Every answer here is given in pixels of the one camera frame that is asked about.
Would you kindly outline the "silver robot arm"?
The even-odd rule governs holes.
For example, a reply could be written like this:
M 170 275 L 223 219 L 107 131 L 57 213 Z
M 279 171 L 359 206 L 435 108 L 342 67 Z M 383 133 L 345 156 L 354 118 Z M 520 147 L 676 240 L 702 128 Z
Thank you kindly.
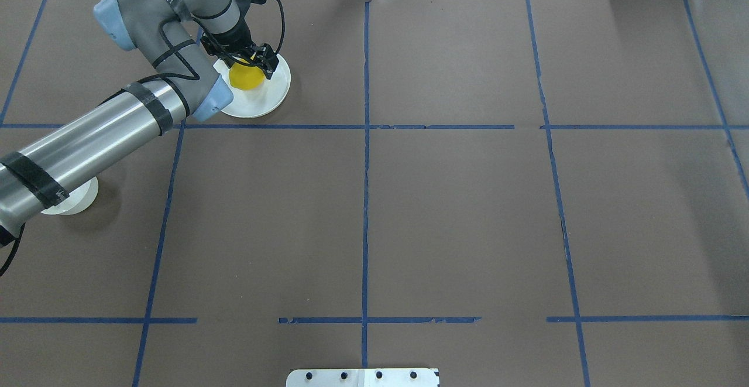
M 123 50 L 138 49 L 155 75 L 59 130 L 2 157 L 2 246 L 104 169 L 193 117 L 205 121 L 235 98 L 209 56 L 272 78 L 278 51 L 252 40 L 245 16 L 267 0 L 101 0 L 96 21 Z

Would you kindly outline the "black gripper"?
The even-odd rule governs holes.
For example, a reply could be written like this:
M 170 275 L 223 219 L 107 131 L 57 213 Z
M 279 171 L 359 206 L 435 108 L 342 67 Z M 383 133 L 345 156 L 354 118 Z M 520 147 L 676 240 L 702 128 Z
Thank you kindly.
M 250 60 L 250 65 L 260 69 L 267 80 L 273 78 L 279 65 L 278 54 L 270 44 L 255 45 L 246 22 L 238 22 L 220 34 L 210 32 L 204 24 L 201 29 L 201 44 L 206 53 L 215 56 L 213 67 L 218 73 L 229 73 L 236 58 Z

